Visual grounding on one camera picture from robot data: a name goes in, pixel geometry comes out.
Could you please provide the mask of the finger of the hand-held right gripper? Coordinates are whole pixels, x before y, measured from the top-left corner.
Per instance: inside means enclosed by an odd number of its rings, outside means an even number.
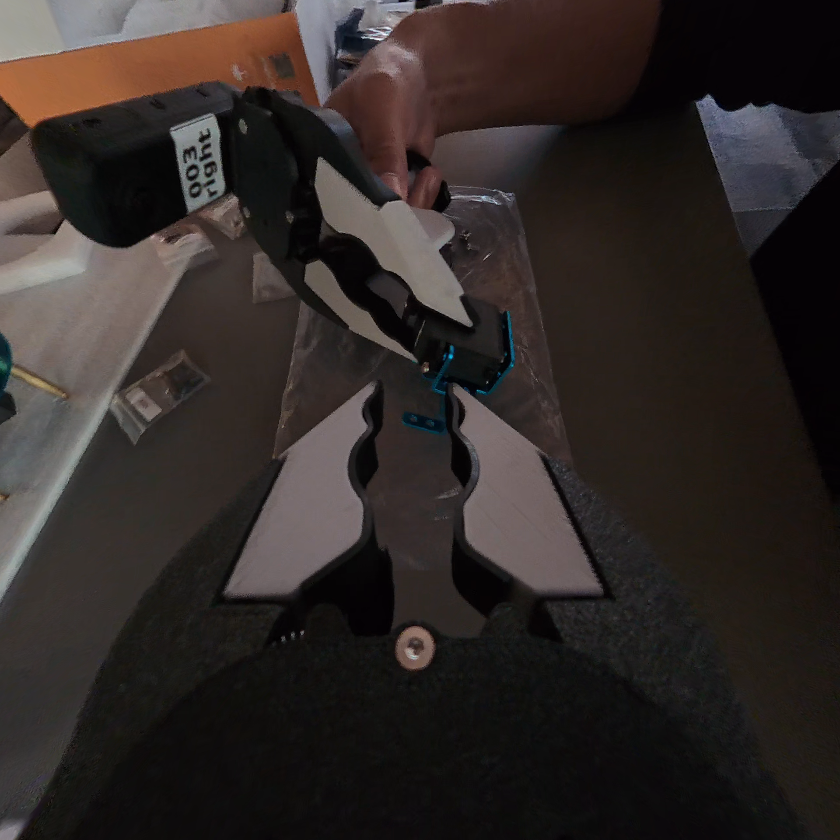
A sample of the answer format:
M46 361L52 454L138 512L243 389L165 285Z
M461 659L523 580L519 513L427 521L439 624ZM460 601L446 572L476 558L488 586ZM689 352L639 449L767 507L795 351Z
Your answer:
M365 339L380 345L403 358L419 364L415 355L376 324L371 313L353 302L340 287L331 269L321 261L310 263L304 271L304 282L310 291L328 307L347 327Z
M318 158L314 187L331 236L319 258L351 300L371 313L382 330L404 330L394 299L407 298L469 326L464 295L433 240L400 199L376 205L338 169Z

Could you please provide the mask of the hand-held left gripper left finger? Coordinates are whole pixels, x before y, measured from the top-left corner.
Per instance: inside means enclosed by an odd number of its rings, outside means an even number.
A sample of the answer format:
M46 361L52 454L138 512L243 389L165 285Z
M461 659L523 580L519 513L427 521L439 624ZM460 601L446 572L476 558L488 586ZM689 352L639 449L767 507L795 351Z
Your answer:
M382 383L364 385L279 458L222 590L224 602L280 607L269 640L301 638L310 611L335 606L355 636L392 628L392 560L367 494L378 470Z

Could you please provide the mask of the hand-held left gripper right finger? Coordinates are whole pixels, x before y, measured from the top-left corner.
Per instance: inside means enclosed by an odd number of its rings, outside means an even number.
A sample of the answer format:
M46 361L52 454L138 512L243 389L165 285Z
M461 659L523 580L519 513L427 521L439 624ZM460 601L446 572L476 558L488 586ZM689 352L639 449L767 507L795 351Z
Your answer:
M488 618L519 609L531 635L559 640L548 606L607 596L586 538L543 451L461 385L448 385L450 468L460 493L451 574Z

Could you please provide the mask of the black servo with blue bracket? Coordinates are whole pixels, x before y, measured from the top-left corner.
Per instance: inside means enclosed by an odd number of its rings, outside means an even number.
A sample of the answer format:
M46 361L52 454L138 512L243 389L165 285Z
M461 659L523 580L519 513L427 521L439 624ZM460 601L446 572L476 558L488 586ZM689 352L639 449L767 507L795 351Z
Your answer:
M464 295L461 298L471 324L464 325L415 302L402 315L407 348L422 370L423 380L438 396L437 416L408 411L409 427L441 434L445 430L446 395L458 385L471 396L493 393L516 363L511 315L493 303Z

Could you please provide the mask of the person's right forearm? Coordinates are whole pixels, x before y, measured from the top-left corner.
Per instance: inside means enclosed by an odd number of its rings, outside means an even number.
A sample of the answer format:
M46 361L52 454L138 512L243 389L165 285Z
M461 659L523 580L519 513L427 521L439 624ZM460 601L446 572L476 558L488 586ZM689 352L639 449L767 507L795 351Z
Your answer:
M422 64L438 134L576 124L712 97L838 110L838 1L456 3L396 36Z

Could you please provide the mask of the grey desk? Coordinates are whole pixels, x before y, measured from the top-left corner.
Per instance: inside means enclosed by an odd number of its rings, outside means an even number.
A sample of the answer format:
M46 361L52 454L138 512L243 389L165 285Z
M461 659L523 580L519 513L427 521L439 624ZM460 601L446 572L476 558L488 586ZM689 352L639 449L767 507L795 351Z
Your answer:
M838 532L694 108L437 142L516 194L575 469L717 636L766 763L838 838ZM133 446L110 416L2 602L2 818L27 813L145 588L274 447L297 305L250 248L188 275L128 380L186 350L212 383Z

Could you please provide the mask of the person's right hand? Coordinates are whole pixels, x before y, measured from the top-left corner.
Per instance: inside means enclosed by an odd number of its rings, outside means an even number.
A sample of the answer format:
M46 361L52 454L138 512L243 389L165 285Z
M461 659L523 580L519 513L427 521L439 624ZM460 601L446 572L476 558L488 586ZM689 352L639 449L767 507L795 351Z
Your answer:
M409 174L408 155L429 161L436 141L434 98L419 56L382 43L338 85L325 106L354 132L372 172L415 207L436 204L443 176L432 164Z

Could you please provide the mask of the pile of small screw bags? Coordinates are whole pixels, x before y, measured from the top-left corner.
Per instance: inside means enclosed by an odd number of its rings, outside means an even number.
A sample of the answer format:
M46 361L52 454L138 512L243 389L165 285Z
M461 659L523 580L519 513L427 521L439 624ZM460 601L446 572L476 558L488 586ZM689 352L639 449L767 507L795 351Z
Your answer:
M150 237L161 262L176 269L181 275L187 271L219 261L216 246L201 222L209 224L230 240L245 235L245 216L234 195L223 198L200 209L190 217L164 228ZM258 252L253 257L252 298L254 303L280 301L295 297L292 289L268 256Z

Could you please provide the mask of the orange cardboard box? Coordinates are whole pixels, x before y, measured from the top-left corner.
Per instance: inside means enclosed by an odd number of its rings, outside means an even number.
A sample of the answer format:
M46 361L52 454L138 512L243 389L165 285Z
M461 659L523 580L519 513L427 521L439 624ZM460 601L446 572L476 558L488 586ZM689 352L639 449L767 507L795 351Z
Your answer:
M29 127L122 100L204 82L299 93L311 106L329 93L310 59L303 12L117 41L2 62L1 95Z

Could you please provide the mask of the clear plastic bag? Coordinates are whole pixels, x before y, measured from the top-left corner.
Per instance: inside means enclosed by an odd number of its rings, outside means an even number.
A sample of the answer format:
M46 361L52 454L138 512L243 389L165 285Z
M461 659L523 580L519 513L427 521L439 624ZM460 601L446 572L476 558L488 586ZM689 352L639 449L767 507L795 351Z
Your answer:
M516 363L498 388L480 400L544 453L571 464L571 446L516 197L496 190L456 187L447 216L456 228L449 255L462 288L469 296L493 303L511 315ZM459 247L457 236L465 228L471 232L477 253ZM439 398L430 391L416 364L343 330L302 303L275 455L372 381L383 383L383 433L407 433L403 414L408 411L438 415Z

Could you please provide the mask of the white foam sheet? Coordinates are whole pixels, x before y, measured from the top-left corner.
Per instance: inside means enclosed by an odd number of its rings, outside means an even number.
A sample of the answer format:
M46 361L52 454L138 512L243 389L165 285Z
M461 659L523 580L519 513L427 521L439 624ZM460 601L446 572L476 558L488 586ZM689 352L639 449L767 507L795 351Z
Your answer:
M149 240L128 249L96 246L84 273L2 296L2 334L14 362L69 395L60 400L10 382L17 414L1 430L2 595L189 261Z

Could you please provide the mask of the small bag of black parts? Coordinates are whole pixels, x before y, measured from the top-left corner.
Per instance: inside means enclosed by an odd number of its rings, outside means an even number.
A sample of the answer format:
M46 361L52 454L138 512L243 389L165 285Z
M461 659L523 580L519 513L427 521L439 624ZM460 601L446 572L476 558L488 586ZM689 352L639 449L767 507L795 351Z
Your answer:
M151 373L116 392L110 413L132 445L179 405L211 383L211 377L179 350Z

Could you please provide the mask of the bag of blue metal parts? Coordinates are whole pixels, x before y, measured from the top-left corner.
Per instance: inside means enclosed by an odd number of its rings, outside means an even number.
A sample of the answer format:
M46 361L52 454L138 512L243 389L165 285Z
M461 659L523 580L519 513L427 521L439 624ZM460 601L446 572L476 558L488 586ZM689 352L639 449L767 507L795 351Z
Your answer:
M335 36L333 70L336 77L345 77L362 59L392 34L393 27L343 28Z

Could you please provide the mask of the person's black clothed torso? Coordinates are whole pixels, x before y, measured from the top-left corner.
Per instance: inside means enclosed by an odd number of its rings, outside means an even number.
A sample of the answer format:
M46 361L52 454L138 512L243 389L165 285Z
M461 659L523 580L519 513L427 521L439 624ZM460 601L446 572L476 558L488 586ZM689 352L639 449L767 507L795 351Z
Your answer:
M750 259L832 496L839 493L839 164Z

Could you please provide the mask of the white foam frame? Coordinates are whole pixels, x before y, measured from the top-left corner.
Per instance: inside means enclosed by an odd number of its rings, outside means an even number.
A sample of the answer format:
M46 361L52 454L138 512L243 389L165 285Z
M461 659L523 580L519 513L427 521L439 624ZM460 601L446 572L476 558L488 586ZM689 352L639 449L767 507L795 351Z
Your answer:
M1 202L1 294L21 291L85 272L93 243L68 221L54 234L19 234L17 229L58 213L49 191Z

